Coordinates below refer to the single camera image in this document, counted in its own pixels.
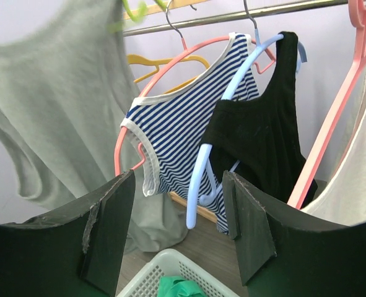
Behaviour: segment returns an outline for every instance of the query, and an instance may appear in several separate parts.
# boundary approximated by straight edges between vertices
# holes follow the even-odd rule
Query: metal rail
[[[291,4],[283,4],[283,5],[272,6],[272,7],[252,9],[252,10],[250,10],[250,15],[252,17],[265,17],[268,15],[306,11],[309,9],[337,6],[337,5],[341,5],[341,4],[347,4],[347,3],[348,3],[348,0],[309,0],[309,1],[296,2],[296,3],[291,3]],[[234,20],[243,20],[243,19],[247,19],[246,12],[240,11],[240,12],[233,12],[230,14],[222,14],[222,15],[215,15],[212,17],[204,17],[201,19],[185,20],[183,22],[173,23],[173,26],[175,26],[177,29],[181,29],[181,28],[190,28],[190,27],[217,24],[217,23],[223,23],[223,22],[231,22]],[[168,24],[153,26],[153,27],[148,27],[148,28],[142,28],[142,29],[137,29],[137,30],[125,31],[124,36],[127,37],[127,36],[134,36],[134,35],[142,35],[142,34],[162,32],[162,31],[167,31],[167,30],[172,30],[171,26],[169,26]]]

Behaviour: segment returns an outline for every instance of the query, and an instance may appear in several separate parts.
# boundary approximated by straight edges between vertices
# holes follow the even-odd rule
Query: pink hanger
[[[364,0],[348,0],[349,17],[356,28],[354,60],[326,116],[307,162],[290,195],[288,205],[300,209],[345,104],[366,66],[366,6]]]
[[[163,68],[161,68],[161,70],[156,73],[155,76],[153,76],[153,78],[150,80],[150,82],[144,87],[144,89],[142,90],[142,92],[140,93],[140,97],[145,97],[150,90],[152,89],[152,87],[160,80],[160,78],[166,73],[168,72],[174,65],[176,65],[177,63],[179,63],[182,59],[184,59],[185,57],[189,56],[190,54],[192,54],[193,52],[199,50],[200,48],[203,48],[207,45],[210,45],[212,43],[216,43],[219,41],[225,41],[225,40],[229,40],[230,37],[229,36],[222,36],[222,37],[217,37],[217,38],[213,38],[210,39],[208,41],[204,41],[196,46],[193,46],[192,48],[187,48],[185,39],[183,37],[183,35],[181,34],[181,32],[172,25],[172,23],[170,23],[169,21],[169,17],[168,17],[168,7],[170,5],[171,1],[169,1],[168,5],[167,5],[167,10],[166,10],[166,20],[168,22],[168,24],[177,31],[177,33],[179,33],[179,35],[181,36],[181,43],[183,44],[183,48],[184,48],[184,52],[180,53],[177,57],[173,58],[168,64],[166,64]],[[275,55],[272,53],[272,51],[270,49],[266,49],[266,54],[268,55],[268,57],[271,59],[271,62],[269,63],[269,65],[267,65],[263,70],[261,70],[259,68],[258,63],[254,63],[254,65],[256,66],[257,72],[258,74],[262,74],[264,73],[268,68],[270,68],[276,61]],[[120,153],[121,153],[121,148],[122,148],[122,143],[124,141],[124,138],[126,136],[126,133],[128,131],[128,128],[126,127],[122,127],[120,134],[118,135],[118,139],[116,141],[116,145],[115,145],[115,151],[114,151],[114,162],[115,162],[115,174],[116,176],[121,174],[121,164],[120,164]],[[144,155],[144,152],[142,151],[142,143],[139,144],[138,146],[138,150],[139,153],[142,157],[142,160],[136,164],[132,170],[135,170],[137,168],[139,168],[142,164],[144,164],[144,162],[146,161],[146,157]]]

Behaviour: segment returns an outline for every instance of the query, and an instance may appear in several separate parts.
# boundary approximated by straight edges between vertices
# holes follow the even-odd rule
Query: yellow hanger
[[[128,58],[128,63],[129,65],[132,65],[132,64],[139,64],[139,65],[144,65],[144,66],[154,66],[155,67],[155,70],[142,76],[142,77],[139,77],[138,79],[135,79],[134,82],[135,83],[138,83],[138,82],[141,82],[143,81],[144,79],[148,79],[149,77],[153,76],[154,74],[156,74],[158,71],[159,71],[159,66],[160,65],[166,65],[168,64],[172,58],[168,58],[168,59],[159,59],[159,60],[150,60],[150,59],[147,59],[143,56],[139,56],[138,54],[129,54],[127,56]],[[203,57],[201,56],[197,56],[197,55],[191,55],[191,56],[188,56],[184,59],[182,59],[180,62],[187,62],[187,61],[198,61],[200,63],[203,64],[203,66],[205,66],[206,69],[208,69],[210,67],[210,64],[209,62],[207,62]],[[168,93],[172,93],[186,85],[188,85],[190,82],[192,82],[196,77],[186,81],[186,82],[183,82],[181,85],[178,85],[177,87],[174,87],[172,88],[171,90],[165,92],[165,94],[168,94]]]

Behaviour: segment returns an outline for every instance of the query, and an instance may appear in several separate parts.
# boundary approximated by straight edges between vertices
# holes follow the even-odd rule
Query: metal hanger hook
[[[253,22],[255,25],[255,29],[257,29],[257,22],[256,20],[250,15],[249,8],[247,7],[247,0],[243,0],[243,5],[245,6],[245,11],[247,14],[247,17]]]
[[[172,2],[173,2],[173,0],[169,0],[168,4],[166,5],[166,11],[165,11],[166,21],[168,22],[169,26],[171,26],[171,28],[173,28],[174,31],[176,31],[180,35],[181,39],[183,39],[183,34],[181,34],[180,30],[177,29],[175,26],[173,26],[172,23],[169,20],[169,10],[170,10],[169,6],[171,5]],[[190,5],[190,7],[195,11],[197,10],[197,8],[195,8],[193,5]]]

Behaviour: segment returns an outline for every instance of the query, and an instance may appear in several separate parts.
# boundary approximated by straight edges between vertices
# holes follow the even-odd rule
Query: white tank top
[[[351,144],[325,190],[302,211],[327,221],[356,225],[366,221],[366,76],[354,104]]]

